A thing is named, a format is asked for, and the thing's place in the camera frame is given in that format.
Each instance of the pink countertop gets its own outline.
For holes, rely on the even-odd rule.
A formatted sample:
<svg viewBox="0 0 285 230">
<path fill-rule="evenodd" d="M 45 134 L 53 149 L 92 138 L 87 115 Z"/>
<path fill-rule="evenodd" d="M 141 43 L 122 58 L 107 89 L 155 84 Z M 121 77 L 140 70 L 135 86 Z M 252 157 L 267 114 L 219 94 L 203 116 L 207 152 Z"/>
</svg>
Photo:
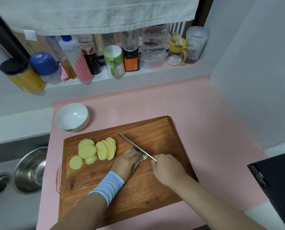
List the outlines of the pink countertop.
<svg viewBox="0 0 285 230">
<path fill-rule="evenodd" d="M 171 116 L 203 186 L 239 210 L 268 201 L 247 168 L 267 156 L 222 101 L 208 76 L 54 103 L 53 119 L 62 106 L 72 102 L 87 106 L 90 122 L 72 133 L 52 121 L 37 230 L 49 230 L 57 222 L 55 178 L 64 139 L 166 115 Z M 188 230 L 203 224 L 182 201 L 101 229 Z"/>
</svg>

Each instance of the orange label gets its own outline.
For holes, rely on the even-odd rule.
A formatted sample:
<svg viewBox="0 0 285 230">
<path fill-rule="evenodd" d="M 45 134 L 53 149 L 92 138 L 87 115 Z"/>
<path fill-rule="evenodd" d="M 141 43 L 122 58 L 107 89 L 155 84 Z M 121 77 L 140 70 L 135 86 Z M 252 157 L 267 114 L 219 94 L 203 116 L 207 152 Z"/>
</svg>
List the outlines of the orange label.
<svg viewBox="0 0 285 230">
<path fill-rule="evenodd" d="M 138 70 L 138 58 L 125 59 L 124 67 L 127 72 Z"/>
</svg>

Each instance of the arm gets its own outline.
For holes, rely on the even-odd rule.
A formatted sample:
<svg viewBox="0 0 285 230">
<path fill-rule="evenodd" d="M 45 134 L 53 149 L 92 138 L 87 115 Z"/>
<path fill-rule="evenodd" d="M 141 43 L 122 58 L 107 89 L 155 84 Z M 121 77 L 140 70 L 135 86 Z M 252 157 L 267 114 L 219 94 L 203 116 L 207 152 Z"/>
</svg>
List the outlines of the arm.
<svg viewBox="0 0 285 230">
<path fill-rule="evenodd" d="M 126 182 L 142 160 L 143 157 L 139 152 L 129 148 L 116 159 L 111 171 Z M 96 229 L 98 221 L 107 209 L 108 204 L 107 199 L 102 194 L 91 193 L 79 201 L 51 230 Z"/>
<path fill-rule="evenodd" d="M 212 230 L 265 230 L 226 201 L 213 195 L 188 176 L 181 163 L 170 154 L 154 155 L 153 173 L 180 196 Z"/>
</svg>

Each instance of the yellow lid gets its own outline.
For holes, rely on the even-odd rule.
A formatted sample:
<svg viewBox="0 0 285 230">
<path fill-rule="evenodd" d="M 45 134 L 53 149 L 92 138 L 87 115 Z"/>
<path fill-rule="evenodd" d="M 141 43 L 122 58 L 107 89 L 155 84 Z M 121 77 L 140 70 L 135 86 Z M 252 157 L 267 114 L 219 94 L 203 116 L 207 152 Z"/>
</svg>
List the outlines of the yellow lid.
<svg viewBox="0 0 285 230">
<path fill-rule="evenodd" d="M 173 42 L 172 40 L 170 40 L 169 42 L 169 50 L 173 51 L 173 52 L 182 52 L 183 50 L 185 50 L 187 48 L 186 46 L 186 40 L 182 38 L 182 42 L 183 42 L 183 46 L 175 46 L 175 42 Z"/>
</svg>

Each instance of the white bottle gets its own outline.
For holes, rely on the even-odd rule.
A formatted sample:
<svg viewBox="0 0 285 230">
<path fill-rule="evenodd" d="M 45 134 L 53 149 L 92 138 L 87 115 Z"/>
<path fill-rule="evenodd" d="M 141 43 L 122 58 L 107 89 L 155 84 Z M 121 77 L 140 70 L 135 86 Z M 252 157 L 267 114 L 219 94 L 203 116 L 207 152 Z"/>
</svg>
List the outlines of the white bottle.
<svg viewBox="0 0 285 230">
<path fill-rule="evenodd" d="M 88 68 L 86 60 L 82 54 L 77 38 L 71 35 L 62 35 L 59 45 L 64 50 L 73 70 L 79 81 L 83 84 L 90 84 L 93 76 Z"/>
</svg>

